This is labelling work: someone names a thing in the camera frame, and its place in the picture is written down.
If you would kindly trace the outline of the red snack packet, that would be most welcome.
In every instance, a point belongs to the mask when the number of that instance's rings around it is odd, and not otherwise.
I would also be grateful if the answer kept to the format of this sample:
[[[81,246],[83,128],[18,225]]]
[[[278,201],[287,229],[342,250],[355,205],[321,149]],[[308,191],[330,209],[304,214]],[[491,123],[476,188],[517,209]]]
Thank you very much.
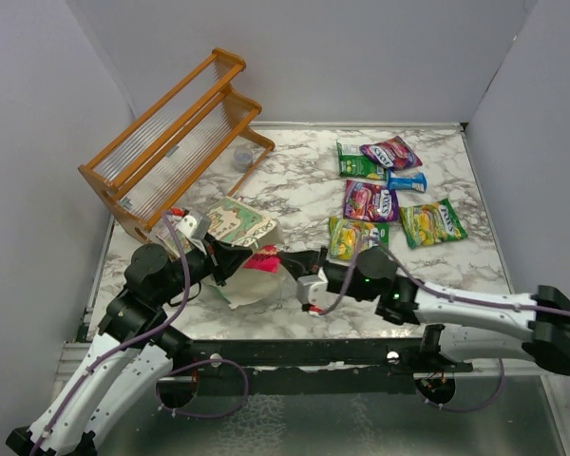
[[[276,274],[279,268],[280,259],[277,255],[277,249],[269,246],[254,253],[244,264],[245,269],[261,271],[270,274]]]

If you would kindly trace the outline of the green printed paper bag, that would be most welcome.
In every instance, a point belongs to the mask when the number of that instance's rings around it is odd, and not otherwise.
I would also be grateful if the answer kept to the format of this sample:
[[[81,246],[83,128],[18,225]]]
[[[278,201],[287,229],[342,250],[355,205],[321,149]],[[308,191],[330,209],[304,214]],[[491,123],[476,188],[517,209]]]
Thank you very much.
[[[283,243],[278,220],[248,204],[225,197],[208,209],[208,234],[234,247],[237,270],[223,286],[210,276],[202,283],[214,290],[231,309],[254,304],[275,292],[284,279],[276,258]]]

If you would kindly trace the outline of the purple berries candy bag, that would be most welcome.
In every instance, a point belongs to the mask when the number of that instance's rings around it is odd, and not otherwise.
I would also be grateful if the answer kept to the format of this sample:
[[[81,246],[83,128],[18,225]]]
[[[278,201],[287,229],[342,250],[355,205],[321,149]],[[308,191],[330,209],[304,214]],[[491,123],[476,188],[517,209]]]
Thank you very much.
[[[386,185],[347,180],[343,217],[368,222],[395,222],[399,219],[398,197]]]

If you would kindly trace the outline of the green lemon snack packet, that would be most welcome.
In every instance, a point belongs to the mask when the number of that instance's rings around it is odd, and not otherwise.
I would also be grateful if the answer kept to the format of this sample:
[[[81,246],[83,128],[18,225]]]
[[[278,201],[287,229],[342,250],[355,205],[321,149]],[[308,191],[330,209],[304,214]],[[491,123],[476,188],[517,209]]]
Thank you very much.
[[[408,247],[432,246],[468,237],[448,198],[399,208]]]

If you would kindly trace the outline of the blue white snack packet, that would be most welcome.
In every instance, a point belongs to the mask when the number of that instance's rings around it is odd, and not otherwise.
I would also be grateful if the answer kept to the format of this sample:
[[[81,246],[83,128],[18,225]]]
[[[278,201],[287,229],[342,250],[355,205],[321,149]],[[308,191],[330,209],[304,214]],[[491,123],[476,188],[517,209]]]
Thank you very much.
[[[428,181],[422,172],[410,176],[398,176],[389,171],[387,187],[391,191],[413,190],[419,193],[425,193],[428,189]]]

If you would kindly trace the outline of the purple pink candy bag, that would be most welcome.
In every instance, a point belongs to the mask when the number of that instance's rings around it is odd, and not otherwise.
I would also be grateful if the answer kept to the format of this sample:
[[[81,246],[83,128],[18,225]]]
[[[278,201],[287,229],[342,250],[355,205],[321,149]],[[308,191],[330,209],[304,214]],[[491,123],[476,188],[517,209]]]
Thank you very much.
[[[421,159],[400,136],[383,142],[363,144],[359,149],[370,161],[385,169],[406,170],[423,165]]]

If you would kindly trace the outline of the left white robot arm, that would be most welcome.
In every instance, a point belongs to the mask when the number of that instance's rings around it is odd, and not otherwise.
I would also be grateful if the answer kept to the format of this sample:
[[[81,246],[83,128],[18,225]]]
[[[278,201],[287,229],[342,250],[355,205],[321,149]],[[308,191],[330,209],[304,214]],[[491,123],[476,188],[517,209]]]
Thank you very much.
[[[17,455],[96,454],[154,382],[190,366],[189,340],[164,305],[208,276],[224,283],[252,253],[212,237],[178,259],[158,244],[138,248],[81,364],[34,423],[10,433],[7,447]]]

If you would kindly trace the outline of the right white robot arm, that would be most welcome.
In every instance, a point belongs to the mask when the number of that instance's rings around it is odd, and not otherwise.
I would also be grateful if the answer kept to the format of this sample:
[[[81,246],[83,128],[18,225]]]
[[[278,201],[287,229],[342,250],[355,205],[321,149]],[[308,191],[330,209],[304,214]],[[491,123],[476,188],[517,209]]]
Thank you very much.
[[[376,314],[395,325],[425,328],[419,364],[439,371],[449,362],[521,359],[570,376],[570,299],[541,285],[533,294],[481,294],[422,281],[380,247],[349,265],[332,263],[327,251],[281,252],[281,266],[296,281],[305,311],[329,293],[374,301]]]

